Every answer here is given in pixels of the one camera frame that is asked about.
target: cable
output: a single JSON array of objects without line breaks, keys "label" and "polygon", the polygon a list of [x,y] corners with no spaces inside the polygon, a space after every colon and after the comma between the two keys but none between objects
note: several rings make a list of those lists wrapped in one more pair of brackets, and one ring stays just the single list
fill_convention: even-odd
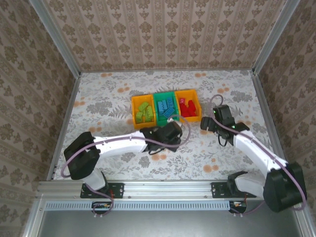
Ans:
[{"label": "cable", "polygon": [[[214,96],[211,98],[211,100],[210,100],[211,106],[212,106],[212,100],[213,100],[216,96],[220,96],[221,98],[223,97],[222,95],[219,95],[219,94],[214,95]],[[303,201],[302,206],[301,206],[301,207],[298,207],[298,208],[294,208],[294,210],[296,210],[296,211],[301,211],[301,210],[303,210],[303,209],[305,208],[305,206],[306,206],[306,198],[305,198],[305,194],[304,194],[304,192],[303,192],[301,186],[299,185],[299,183],[295,180],[295,178],[291,175],[291,173],[285,168],[285,166],[284,166],[280,161],[278,161],[277,159],[275,159],[275,157],[274,157],[270,152],[268,152],[268,151],[266,150],[266,148],[265,148],[264,146],[262,146],[259,142],[257,142],[256,140],[252,140],[252,138],[251,138],[250,136],[248,136],[248,135],[246,135],[246,134],[244,134],[244,133],[242,133],[242,132],[238,132],[238,131],[236,131],[236,130],[233,130],[233,129],[229,128],[229,127],[226,127],[226,126],[222,125],[219,121],[216,120],[216,118],[215,118],[215,116],[214,116],[214,113],[213,113],[213,108],[211,108],[210,116],[211,116],[212,119],[216,122],[216,124],[219,125],[220,127],[226,129],[227,131],[230,131],[230,132],[235,133],[235,134],[239,134],[239,135],[241,135],[241,136],[243,136],[243,137],[248,138],[249,140],[251,140],[251,141],[252,141],[254,144],[256,144],[264,153],[266,153],[269,158],[271,158],[275,163],[277,163],[277,164],[281,167],[281,169],[286,173],[286,175],[292,180],[292,182],[295,184],[295,186],[297,187],[297,189],[299,190],[299,192],[300,192],[300,194],[301,194],[301,196],[302,196],[302,201]]]},{"label": "cable", "polygon": [[265,201],[262,201],[256,208],[252,209],[251,211],[244,212],[244,213],[240,213],[239,211],[237,211],[237,210],[234,209],[234,208],[231,208],[231,210],[234,211],[234,212],[236,212],[236,214],[234,214],[234,215],[239,215],[239,216],[249,215],[249,214],[255,212],[256,210],[258,210],[264,203],[265,203]]},{"label": "cable", "polygon": [[181,115],[171,115],[171,116],[169,117],[169,119],[171,119],[171,118],[173,118],[173,117],[179,117],[179,118],[183,119],[184,122],[185,122],[185,124],[186,124],[187,127],[188,127],[188,136],[187,136],[187,138],[184,140],[183,143],[177,144],[177,145],[169,145],[169,144],[165,144],[165,143],[158,142],[158,141],[155,141],[155,140],[152,140],[152,139],[148,139],[148,138],[144,138],[144,137],[129,137],[129,136],[127,136],[127,137],[117,137],[117,138],[112,138],[112,139],[108,139],[108,140],[104,140],[104,141],[100,141],[100,142],[94,142],[94,143],[91,143],[91,144],[86,145],[86,146],[82,147],[81,149],[79,149],[77,152],[75,152],[75,153],[66,161],[66,163],[63,165],[63,167],[61,168],[61,171],[60,171],[61,177],[63,177],[63,178],[68,178],[68,177],[70,177],[70,174],[69,174],[69,175],[65,175],[65,174],[64,174],[64,171],[65,171],[66,167],[68,166],[68,164],[69,164],[70,162],[72,162],[73,159],[76,158],[76,156],[78,156],[81,152],[85,151],[86,149],[88,149],[88,148],[90,148],[90,147],[93,147],[93,146],[96,146],[96,145],[101,145],[101,144],[103,144],[103,143],[109,143],[109,142],[115,142],[115,141],[133,140],[133,139],[135,139],[135,140],[143,140],[143,141],[151,142],[151,143],[154,143],[154,144],[157,144],[157,145],[161,145],[161,146],[163,146],[163,147],[170,147],[170,148],[176,148],[176,147],[180,147],[180,146],[186,144],[186,143],[188,142],[188,140],[189,140],[190,135],[191,135],[191,127],[190,127],[190,124],[189,124],[189,122],[186,120],[186,118],[183,117],[183,116],[181,116]]},{"label": "cable", "polygon": [[222,147],[225,147],[225,146],[227,145],[227,140],[225,141],[225,144],[222,145],[221,139],[220,139],[220,135],[218,134],[218,143],[219,143],[219,145],[221,145]]},{"label": "cable", "polygon": [[[107,210],[107,211],[106,211],[105,213],[103,213],[103,214],[100,214],[99,216],[102,217],[102,216],[108,215],[108,214],[112,211],[112,209],[113,209],[113,207],[114,207],[114,199],[111,198],[109,195],[106,195],[106,194],[103,194],[103,193],[101,193],[101,192],[95,191],[95,190],[94,190],[93,188],[91,188],[88,184],[85,184],[85,185],[87,186],[87,188],[90,189],[91,192],[93,192],[93,193],[95,193],[95,194],[98,194],[98,195],[101,195],[101,196],[104,196],[105,198],[108,198],[109,200],[111,200],[111,206],[110,206],[109,210]],[[103,204],[104,204],[104,203],[98,203],[98,204],[96,204],[96,205],[93,206],[92,212],[93,212],[93,214],[94,214],[94,217],[96,217],[96,216],[98,215],[97,213],[95,213],[95,208],[96,208],[97,206],[100,206],[100,205],[103,205]]]}]

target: table surface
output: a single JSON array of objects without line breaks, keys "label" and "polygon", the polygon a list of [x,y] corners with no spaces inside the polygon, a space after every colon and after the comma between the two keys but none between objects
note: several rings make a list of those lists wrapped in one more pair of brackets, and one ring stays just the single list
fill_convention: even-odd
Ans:
[{"label": "table surface", "polygon": [[[54,179],[63,179],[60,175],[65,163],[63,151],[81,133],[116,136],[133,132],[131,97],[156,92],[195,89],[203,116],[210,112],[210,98],[220,93],[235,120],[247,124],[272,149],[250,73],[246,70],[83,73]],[[175,153],[101,156],[96,167],[108,180],[226,179],[241,170],[260,175],[247,156],[230,144],[221,147],[217,136],[200,130],[199,122],[191,123],[191,129],[189,142]],[[188,129],[184,128],[183,137],[187,134]]]}]

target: blue block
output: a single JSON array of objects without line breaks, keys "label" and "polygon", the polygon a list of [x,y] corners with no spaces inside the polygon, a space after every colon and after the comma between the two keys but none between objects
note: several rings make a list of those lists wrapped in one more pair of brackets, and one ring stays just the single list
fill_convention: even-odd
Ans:
[{"label": "blue block", "polygon": [[168,98],[167,98],[167,106],[168,106],[168,108],[170,108],[170,107],[173,108],[173,101],[172,101],[172,98],[171,98],[171,97],[168,97]]},{"label": "blue block", "polygon": [[167,109],[167,110],[163,113],[163,115],[165,115],[167,118],[169,118],[170,115],[173,114],[173,112],[174,112],[174,108],[170,107],[169,109]]},{"label": "blue block", "polygon": [[163,114],[163,105],[161,101],[158,101],[158,112],[160,115]]},{"label": "blue block", "polygon": [[167,102],[165,100],[162,101],[162,106],[164,111],[168,109]]}]

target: red block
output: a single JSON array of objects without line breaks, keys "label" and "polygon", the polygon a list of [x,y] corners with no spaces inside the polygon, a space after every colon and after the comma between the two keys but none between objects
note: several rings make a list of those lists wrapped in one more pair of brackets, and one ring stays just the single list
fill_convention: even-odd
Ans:
[{"label": "red block", "polygon": [[188,105],[189,105],[189,108],[193,110],[193,112],[197,110],[192,100],[189,100]]},{"label": "red block", "polygon": [[197,115],[194,113],[191,107],[188,108],[188,112],[190,114],[190,117],[196,117]]},{"label": "red block", "polygon": [[181,112],[181,115],[185,118],[190,117],[190,114],[188,112]]},{"label": "red block", "polygon": [[185,104],[185,103],[186,103],[186,98],[179,99],[179,104]]},{"label": "red block", "polygon": [[188,108],[185,104],[179,104],[181,113],[187,112]]}]

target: green block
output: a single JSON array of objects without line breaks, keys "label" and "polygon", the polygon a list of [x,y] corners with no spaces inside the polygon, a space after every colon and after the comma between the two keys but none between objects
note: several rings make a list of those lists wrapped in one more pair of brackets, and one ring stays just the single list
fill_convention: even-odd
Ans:
[{"label": "green block", "polygon": [[145,108],[146,108],[148,105],[149,105],[149,103],[145,101],[143,104],[141,104],[141,105],[138,107],[138,109],[139,109],[140,111],[144,111]]},{"label": "green block", "polygon": [[154,117],[153,108],[151,106],[148,106],[146,108],[146,115],[151,119]]},{"label": "green block", "polygon": [[152,121],[151,117],[145,116],[145,122],[151,122],[151,121]]},{"label": "green block", "polygon": [[137,112],[135,118],[136,118],[136,122],[142,122],[143,121],[143,113],[142,112]]}]

